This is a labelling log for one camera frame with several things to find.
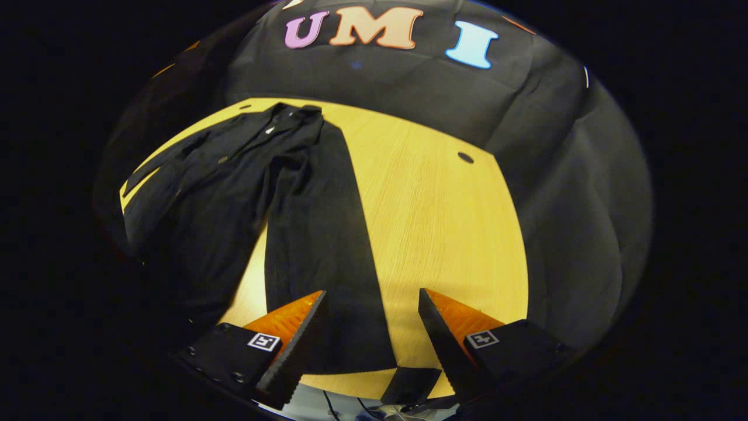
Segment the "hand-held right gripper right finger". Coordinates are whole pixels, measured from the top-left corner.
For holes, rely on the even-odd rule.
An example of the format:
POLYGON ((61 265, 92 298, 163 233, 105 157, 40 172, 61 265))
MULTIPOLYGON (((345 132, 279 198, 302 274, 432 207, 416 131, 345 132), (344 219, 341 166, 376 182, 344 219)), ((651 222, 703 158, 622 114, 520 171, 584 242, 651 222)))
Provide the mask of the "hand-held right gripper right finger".
POLYGON ((419 290, 418 313, 460 404, 525 394, 578 351, 527 319, 503 323, 457 299, 419 290))

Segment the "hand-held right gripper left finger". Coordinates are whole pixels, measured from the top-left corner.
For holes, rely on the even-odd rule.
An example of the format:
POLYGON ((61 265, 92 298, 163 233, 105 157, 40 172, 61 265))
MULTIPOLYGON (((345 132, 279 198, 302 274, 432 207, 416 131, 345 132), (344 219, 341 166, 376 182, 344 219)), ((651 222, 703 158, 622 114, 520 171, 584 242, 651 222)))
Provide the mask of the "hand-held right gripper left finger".
POLYGON ((219 323, 174 354, 176 362, 232 398, 281 410, 296 392, 328 320, 316 291, 240 327, 219 323))

